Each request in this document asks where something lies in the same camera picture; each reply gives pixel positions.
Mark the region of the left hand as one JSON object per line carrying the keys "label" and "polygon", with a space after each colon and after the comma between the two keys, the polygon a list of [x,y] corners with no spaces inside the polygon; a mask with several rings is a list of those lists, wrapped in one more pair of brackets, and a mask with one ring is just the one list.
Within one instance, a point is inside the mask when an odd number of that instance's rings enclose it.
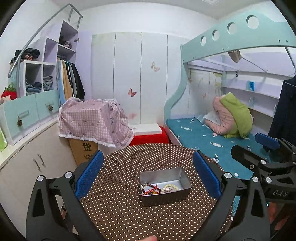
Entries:
{"label": "left hand", "polygon": [[151,235],[149,237],[145,237],[145,238],[142,238],[141,240],[136,240],[136,241],[157,241],[158,238],[155,237],[154,235]]}

